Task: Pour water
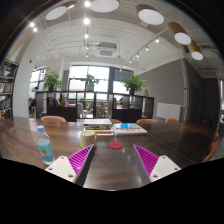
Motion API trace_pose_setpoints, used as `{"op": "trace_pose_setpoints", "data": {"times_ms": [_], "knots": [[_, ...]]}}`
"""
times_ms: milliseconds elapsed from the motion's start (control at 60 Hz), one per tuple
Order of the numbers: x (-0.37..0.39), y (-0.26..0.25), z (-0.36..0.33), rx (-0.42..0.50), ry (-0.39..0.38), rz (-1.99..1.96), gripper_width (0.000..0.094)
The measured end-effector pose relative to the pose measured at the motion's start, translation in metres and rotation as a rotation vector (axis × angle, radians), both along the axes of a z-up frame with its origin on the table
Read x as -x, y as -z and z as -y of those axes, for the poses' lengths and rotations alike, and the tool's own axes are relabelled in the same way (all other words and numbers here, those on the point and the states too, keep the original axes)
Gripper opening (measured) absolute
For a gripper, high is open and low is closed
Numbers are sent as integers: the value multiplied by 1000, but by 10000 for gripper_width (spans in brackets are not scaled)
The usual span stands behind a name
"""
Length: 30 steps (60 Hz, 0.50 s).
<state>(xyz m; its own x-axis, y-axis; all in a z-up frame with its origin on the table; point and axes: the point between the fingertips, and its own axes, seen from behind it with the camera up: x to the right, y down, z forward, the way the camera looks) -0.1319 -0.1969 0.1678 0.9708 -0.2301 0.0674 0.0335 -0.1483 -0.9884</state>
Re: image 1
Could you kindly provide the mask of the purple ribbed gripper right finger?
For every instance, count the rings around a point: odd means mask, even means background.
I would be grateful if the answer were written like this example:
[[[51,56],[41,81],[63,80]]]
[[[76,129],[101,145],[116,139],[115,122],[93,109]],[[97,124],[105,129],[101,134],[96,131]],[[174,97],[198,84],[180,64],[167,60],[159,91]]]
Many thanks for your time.
[[[143,185],[155,182],[180,170],[180,167],[166,155],[157,156],[138,145],[133,145],[133,147],[134,158]]]

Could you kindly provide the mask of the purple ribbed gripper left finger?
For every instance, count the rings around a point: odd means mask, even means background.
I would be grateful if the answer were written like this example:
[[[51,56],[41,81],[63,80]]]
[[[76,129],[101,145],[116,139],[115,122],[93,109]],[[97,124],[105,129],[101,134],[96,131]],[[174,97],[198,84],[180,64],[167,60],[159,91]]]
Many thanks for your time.
[[[65,180],[83,186],[94,155],[94,146],[89,145],[69,157],[60,156],[46,171]]]

